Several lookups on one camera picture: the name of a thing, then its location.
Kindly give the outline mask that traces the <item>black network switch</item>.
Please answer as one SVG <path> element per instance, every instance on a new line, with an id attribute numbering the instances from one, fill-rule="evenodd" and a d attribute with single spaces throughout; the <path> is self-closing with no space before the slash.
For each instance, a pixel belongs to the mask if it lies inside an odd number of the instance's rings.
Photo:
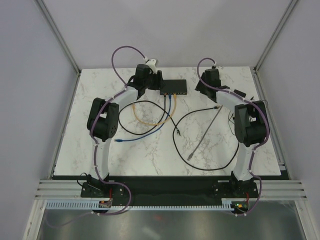
<path id="1" fill-rule="evenodd" d="M 160 83 L 160 95 L 187 95 L 186 79 L 166 79 Z"/>

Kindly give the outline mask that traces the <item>black ethernet cable long loop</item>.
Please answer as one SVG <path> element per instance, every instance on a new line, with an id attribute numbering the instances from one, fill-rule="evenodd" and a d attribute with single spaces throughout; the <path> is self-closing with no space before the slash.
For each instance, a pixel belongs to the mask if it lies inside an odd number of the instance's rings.
<path id="1" fill-rule="evenodd" d="M 133 139 L 123 140 L 123 142 L 131 142 L 148 137 L 159 131 L 167 122 L 172 122 L 174 127 L 177 126 L 171 117 L 172 98 L 165 95 L 162 97 L 162 101 L 162 105 L 159 105 L 156 102 L 146 99 L 138 100 L 126 105 L 119 111 L 119 126 L 127 133 L 134 135 Z M 123 120 L 132 124 L 135 127 L 134 131 L 128 130 L 121 123 L 121 113 L 129 107 L 132 108 L 135 119 L 133 120 L 131 115 L 126 115 Z"/>

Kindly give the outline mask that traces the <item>black power adapter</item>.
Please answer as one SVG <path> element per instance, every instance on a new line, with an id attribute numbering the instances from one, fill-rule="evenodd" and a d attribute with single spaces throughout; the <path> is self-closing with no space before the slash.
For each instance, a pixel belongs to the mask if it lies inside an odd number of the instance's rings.
<path id="1" fill-rule="evenodd" d="M 235 94 L 241 96 L 242 98 L 245 98 L 246 95 L 247 95 L 246 93 L 244 93 L 244 92 L 242 92 L 242 91 L 240 91 L 240 90 L 238 90 L 238 89 L 235 89 L 233 92 L 234 92 Z"/>

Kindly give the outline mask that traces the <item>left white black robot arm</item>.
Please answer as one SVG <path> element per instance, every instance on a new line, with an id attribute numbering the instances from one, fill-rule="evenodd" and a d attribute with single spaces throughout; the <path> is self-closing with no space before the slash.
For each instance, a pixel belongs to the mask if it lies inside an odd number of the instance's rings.
<path id="1" fill-rule="evenodd" d="M 93 164 L 86 182 L 82 184 L 82 198 L 105 198 L 109 195 L 109 151 L 112 138 L 118 130 L 119 111 L 142 97 L 146 90 L 159 90 L 163 80 L 156 60 L 138 64 L 135 74 L 124 88 L 107 99 L 95 98 L 87 120 L 87 129 L 93 140 Z"/>

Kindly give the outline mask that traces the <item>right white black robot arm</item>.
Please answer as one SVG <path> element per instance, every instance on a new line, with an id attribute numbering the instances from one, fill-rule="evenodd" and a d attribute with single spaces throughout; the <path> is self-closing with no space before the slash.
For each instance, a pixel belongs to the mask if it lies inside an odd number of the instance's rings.
<path id="1" fill-rule="evenodd" d="M 270 134 L 265 104 L 261 100 L 248 100 L 246 93 L 222 85 L 219 70 L 214 67 L 202 73 L 195 90 L 233 113 L 239 148 L 235 167 L 228 183 L 223 186 L 231 196 L 245 197 L 257 187 L 252 171 L 253 159 L 257 148 L 268 140 Z"/>

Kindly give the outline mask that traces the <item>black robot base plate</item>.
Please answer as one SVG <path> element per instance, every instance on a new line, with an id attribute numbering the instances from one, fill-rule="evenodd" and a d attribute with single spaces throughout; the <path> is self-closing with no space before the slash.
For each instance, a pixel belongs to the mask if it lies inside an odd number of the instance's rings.
<path id="1" fill-rule="evenodd" d="M 107 197 L 116 204 L 125 206 L 156 205 L 186 206 L 220 204 L 223 199 L 254 199 L 258 188 L 244 197 L 234 197 L 225 192 L 227 176 L 111 176 L 111 189 Z"/>

